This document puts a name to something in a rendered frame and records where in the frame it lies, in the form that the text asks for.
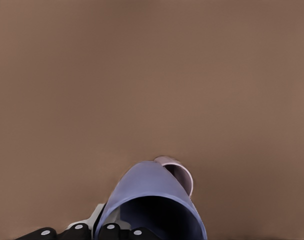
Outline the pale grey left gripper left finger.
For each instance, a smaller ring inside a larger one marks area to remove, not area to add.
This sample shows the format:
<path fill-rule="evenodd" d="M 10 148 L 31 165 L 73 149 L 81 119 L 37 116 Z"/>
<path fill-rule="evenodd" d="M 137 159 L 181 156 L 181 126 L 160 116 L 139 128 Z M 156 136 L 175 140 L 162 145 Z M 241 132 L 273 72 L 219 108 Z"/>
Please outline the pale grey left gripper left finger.
<path fill-rule="evenodd" d="M 52 227 L 42 227 L 15 240 L 93 240 L 104 207 L 104 203 L 98 204 L 89 218 L 71 223 L 62 232 L 58 233 Z"/>

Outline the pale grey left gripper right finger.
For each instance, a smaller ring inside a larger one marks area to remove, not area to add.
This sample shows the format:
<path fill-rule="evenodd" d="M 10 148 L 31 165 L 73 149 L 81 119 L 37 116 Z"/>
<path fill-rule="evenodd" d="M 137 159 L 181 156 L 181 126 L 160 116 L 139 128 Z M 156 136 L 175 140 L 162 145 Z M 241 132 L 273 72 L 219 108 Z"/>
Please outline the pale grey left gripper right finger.
<path fill-rule="evenodd" d="M 153 220 L 149 210 L 104 207 L 98 220 L 98 240 L 165 240 Z"/>

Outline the purple cup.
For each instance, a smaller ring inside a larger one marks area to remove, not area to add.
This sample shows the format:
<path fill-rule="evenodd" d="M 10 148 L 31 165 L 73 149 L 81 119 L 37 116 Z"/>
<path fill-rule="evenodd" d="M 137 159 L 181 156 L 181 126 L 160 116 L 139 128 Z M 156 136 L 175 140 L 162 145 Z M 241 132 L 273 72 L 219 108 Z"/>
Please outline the purple cup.
<path fill-rule="evenodd" d="M 142 161 L 121 178 L 98 221 L 94 240 L 113 212 L 130 229 L 146 228 L 162 240 L 206 240 L 203 221 L 178 180 L 161 164 Z"/>

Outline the pink cup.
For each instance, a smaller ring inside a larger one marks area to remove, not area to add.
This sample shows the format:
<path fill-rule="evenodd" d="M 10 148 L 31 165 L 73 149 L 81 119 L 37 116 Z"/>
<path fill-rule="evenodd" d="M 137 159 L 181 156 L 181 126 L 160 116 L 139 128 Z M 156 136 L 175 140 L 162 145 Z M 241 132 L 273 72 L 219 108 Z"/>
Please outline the pink cup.
<path fill-rule="evenodd" d="M 168 155 L 160 155 L 153 161 L 170 172 L 191 198 L 194 190 L 194 180 L 190 171 L 180 161 Z"/>

